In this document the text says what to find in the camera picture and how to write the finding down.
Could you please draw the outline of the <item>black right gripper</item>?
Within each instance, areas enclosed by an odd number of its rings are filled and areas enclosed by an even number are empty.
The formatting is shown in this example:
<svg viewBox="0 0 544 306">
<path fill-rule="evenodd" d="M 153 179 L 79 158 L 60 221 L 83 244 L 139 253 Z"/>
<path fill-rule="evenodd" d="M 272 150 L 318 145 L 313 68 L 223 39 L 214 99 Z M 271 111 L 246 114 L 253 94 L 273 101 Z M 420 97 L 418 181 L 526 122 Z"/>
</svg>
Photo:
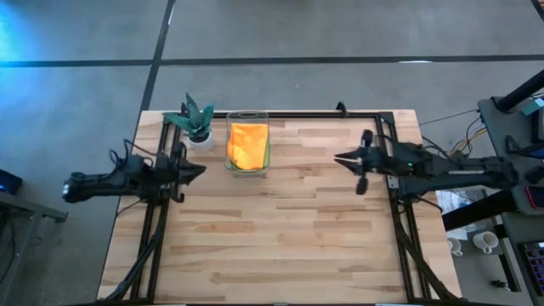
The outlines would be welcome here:
<svg viewBox="0 0 544 306">
<path fill-rule="evenodd" d="M 359 182 L 356 185 L 357 195 L 364 195 L 367 192 L 368 179 L 366 174 L 369 172 L 392 176 L 398 175 L 394 170 L 394 159 L 379 147 L 373 147 L 371 145 L 373 139 L 374 133 L 365 129 L 361 136 L 359 148 L 340 153 L 338 155 L 339 159 L 334 159 L 336 163 L 346 167 L 354 175 L 360 175 Z"/>
</svg>

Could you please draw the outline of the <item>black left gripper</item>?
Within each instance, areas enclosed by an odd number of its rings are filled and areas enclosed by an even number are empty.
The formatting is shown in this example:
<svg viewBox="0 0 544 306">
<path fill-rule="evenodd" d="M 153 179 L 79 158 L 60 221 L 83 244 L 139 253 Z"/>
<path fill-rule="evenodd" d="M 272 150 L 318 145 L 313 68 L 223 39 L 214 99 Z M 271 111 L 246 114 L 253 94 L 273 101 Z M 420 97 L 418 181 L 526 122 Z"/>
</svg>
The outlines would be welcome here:
<svg viewBox="0 0 544 306">
<path fill-rule="evenodd" d="M 177 203 L 184 202 L 184 193 L 180 191 L 181 164 L 186 157 L 186 146 L 183 142 L 174 142 L 170 155 L 160 151 L 156 155 L 155 176 L 158 181 L 157 198 Z M 182 184 L 190 184 L 206 171 L 207 167 L 185 162 L 183 164 Z"/>
</svg>

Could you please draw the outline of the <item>orange microfiber towel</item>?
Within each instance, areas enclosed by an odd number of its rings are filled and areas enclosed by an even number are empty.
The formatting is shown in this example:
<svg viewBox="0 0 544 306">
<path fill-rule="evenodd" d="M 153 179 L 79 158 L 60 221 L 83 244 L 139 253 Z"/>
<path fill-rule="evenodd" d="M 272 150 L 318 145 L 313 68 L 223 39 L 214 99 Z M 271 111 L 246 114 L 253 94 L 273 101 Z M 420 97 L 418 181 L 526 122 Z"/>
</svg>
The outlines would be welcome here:
<svg viewBox="0 0 544 306">
<path fill-rule="evenodd" d="M 232 123 L 227 156 L 241 170 L 264 168 L 269 127 L 264 123 Z"/>
</svg>

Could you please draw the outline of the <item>clear plastic bin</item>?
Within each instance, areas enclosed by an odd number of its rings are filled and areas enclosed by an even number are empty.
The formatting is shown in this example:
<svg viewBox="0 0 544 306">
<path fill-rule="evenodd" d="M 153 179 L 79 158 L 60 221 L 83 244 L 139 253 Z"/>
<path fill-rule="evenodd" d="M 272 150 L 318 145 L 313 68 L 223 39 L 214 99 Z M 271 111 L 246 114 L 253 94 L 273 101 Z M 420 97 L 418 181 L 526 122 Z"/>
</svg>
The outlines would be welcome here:
<svg viewBox="0 0 544 306">
<path fill-rule="evenodd" d="M 226 147 L 229 142 L 230 137 L 230 125 L 232 123 L 264 123 L 267 124 L 269 127 L 269 116 L 266 112 L 262 111 L 236 111 L 236 112 L 230 112 L 226 116 L 226 122 L 227 122 L 227 141 L 226 141 Z M 236 172 L 236 171 L 230 171 L 228 170 L 234 177 L 237 178 L 264 178 L 266 176 L 266 173 L 268 171 L 268 168 L 266 170 L 256 171 L 256 172 Z"/>
</svg>

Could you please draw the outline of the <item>snake plant in white pot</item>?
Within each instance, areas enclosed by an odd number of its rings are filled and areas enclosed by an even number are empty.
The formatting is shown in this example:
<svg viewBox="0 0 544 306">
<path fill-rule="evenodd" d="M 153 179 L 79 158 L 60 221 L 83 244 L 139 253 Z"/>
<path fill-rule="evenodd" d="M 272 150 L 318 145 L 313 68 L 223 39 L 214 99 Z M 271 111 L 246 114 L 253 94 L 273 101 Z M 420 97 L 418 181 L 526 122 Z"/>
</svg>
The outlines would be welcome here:
<svg viewBox="0 0 544 306">
<path fill-rule="evenodd" d="M 189 93 L 185 94 L 185 98 L 180 113 L 167 112 L 163 117 L 184 131 L 192 149 L 211 150 L 215 145 L 211 128 L 214 106 L 207 105 L 201 110 Z"/>
</svg>

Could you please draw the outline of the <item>white papers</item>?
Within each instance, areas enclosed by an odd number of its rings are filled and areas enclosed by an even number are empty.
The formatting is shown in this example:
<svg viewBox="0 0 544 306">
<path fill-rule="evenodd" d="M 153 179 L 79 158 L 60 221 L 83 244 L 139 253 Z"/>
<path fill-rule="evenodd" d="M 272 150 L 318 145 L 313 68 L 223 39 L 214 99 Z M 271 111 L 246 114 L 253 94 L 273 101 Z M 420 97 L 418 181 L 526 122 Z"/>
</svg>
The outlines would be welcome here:
<svg viewBox="0 0 544 306">
<path fill-rule="evenodd" d="M 473 203 L 473 199 L 464 191 L 438 190 L 435 192 L 439 206 L 443 209 L 443 214 L 454 211 L 458 208 L 466 207 Z M 447 230 L 448 238 L 455 238 L 459 241 L 467 241 L 470 233 L 484 230 L 485 221 L 478 221 L 458 229 Z"/>
</svg>

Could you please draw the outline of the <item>dark grey side desk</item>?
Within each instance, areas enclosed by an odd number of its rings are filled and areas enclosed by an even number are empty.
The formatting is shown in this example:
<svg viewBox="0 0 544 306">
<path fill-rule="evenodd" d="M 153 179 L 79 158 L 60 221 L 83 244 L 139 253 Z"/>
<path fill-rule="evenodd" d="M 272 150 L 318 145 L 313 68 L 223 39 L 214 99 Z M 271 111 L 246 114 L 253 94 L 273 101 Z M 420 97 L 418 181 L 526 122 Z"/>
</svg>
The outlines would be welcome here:
<svg viewBox="0 0 544 306">
<path fill-rule="evenodd" d="M 515 210 L 503 212 L 501 220 L 530 300 L 534 306 L 544 306 L 544 296 L 536 294 L 521 250 L 524 243 L 544 241 L 544 210 L 531 207 L 525 192 L 527 186 L 544 187 L 544 178 L 538 184 L 531 184 L 524 177 L 531 168 L 544 166 L 544 141 L 539 144 L 532 141 L 532 119 L 525 116 L 519 107 L 501 112 L 495 101 L 495 97 L 479 101 L 479 112 L 496 155 L 510 161 L 519 174 L 518 184 L 506 191 Z"/>
</svg>

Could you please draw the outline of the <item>dark metal cart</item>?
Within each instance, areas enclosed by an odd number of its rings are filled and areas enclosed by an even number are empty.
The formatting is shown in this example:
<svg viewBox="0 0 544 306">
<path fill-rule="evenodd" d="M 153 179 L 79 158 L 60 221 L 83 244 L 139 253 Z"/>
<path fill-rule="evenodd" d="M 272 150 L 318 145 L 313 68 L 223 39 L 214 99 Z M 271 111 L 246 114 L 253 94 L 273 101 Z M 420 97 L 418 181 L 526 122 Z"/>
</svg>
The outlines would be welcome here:
<svg viewBox="0 0 544 306">
<path fill-rule="evenodd" d="M 7 306 L 26 249 L 42 218 L 64 223 L 68 212 L 0 191 L 0 306 Z"/>
</svg>

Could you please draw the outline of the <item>black device box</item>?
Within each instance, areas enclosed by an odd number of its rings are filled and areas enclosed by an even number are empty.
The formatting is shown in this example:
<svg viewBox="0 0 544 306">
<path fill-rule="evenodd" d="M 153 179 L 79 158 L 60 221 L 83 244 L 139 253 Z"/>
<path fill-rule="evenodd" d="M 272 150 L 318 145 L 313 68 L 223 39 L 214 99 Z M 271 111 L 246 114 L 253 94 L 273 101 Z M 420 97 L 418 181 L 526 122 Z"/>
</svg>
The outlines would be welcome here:
<svg viewBox="0 0 544 306">
<path fill-rule="evenodd" d="M 22 183 L 22 178 L 0 169 L 0 192 L 16 195 Z"/>
</svg>

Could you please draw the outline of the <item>black computer mouse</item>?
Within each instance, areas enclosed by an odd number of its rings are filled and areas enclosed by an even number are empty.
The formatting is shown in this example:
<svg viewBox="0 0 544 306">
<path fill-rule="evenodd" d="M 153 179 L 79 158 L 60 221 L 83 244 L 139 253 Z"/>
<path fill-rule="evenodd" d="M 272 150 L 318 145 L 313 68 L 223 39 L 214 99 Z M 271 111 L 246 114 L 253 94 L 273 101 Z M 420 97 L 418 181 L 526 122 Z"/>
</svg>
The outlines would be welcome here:
<svg viewBox="0 0 544 306">
<path fill-rule="evenodd" d="M 544 166 L 531 168 L 525 175 L 525 179 L 531 184 L 538 184 L 544 179 Z"/>
</svg>

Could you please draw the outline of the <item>black round pole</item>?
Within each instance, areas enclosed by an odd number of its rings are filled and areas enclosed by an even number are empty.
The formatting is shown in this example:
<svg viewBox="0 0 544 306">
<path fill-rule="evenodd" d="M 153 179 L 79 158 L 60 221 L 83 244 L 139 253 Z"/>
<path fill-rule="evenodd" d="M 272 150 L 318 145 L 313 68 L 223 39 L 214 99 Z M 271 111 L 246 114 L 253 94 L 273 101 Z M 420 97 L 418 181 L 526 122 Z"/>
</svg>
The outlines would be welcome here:
<svg viewBox="0 0 544 306">
<path fill-rule="evenodd" d="M 509 112 L 542 88 L 544 88 L 544 69 L 514 89 L 511 93 L 495 102 L 496 108 L 501 112 Z"/>
</svg>

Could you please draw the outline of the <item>phone with red case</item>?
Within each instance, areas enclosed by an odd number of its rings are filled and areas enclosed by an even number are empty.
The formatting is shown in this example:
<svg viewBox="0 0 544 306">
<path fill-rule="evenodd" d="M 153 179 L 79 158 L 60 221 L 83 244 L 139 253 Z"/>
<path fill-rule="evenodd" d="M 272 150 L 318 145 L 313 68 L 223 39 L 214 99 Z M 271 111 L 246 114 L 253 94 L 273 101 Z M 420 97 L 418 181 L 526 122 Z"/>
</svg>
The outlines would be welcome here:
<svg viewBox="0 0 544 306">
<path fill-rule="evenodd" d="M 527 186 L 525 192 L 531 207 L 544 210 L 544 187 Z"/>
</svg>

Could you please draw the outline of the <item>small teal box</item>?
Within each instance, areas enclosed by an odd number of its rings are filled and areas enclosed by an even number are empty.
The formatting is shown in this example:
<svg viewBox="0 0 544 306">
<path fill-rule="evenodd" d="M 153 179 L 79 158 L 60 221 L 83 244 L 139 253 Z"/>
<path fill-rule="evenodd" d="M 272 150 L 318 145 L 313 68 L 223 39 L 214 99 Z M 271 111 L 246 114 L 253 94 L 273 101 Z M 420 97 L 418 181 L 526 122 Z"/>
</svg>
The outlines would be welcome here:
<svg viewBox="0 0 544 306">
<path fill-rule="evenodd" d="M 521 112 L 525 115 L 525 116 L 530 116 L 532 115 L 533 113 L 537 112 L 539 109 L 541 109 L 542 107 L 544 107 L 544 99 L 542 98 L 537 98 L 537 99 L 533 99 L 531 100 L 527 105 L 525 105 L 522 109 L 521 109 Z"/>
</svg>

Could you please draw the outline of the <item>backlit black keyboard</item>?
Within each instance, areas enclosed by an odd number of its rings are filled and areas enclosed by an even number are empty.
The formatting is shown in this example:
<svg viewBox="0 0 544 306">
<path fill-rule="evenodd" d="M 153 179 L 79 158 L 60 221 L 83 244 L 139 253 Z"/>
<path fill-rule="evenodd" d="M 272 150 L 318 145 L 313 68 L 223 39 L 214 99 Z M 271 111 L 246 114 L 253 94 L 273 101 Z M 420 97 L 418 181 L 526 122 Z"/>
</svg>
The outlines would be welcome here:
<svg viewBox="0 0 544 306">
<path fill-rule="evenodd" d="M 544 296 L 544 241 L 521 245 L 529 275 L 538 296 Z"/>
</svg>

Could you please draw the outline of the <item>black aluminium table frame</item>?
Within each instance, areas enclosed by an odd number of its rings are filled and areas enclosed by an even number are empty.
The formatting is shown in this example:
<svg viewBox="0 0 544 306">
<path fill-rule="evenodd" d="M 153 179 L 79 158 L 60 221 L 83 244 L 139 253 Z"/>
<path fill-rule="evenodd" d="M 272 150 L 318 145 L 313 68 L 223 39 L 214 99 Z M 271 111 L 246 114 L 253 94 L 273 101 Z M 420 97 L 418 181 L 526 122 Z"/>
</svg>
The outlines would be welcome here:
<svg viewBox="0 0 544 306">
<path fill-rule="evenodd" d="M 413 261 L 401 257 L 383 176 L 365 195 L 334 156 L 364 129 L 419 142 L 413 110 L 276 111 L 271 163 L 262 177 L 224 167 L 226 122 L 212 123 L 215 147 L 192 151 L 206 171 L 172 203 L 161 250 L 133 296 L 145 303 L 403 303 L 420 295 Z"/>
</svg>

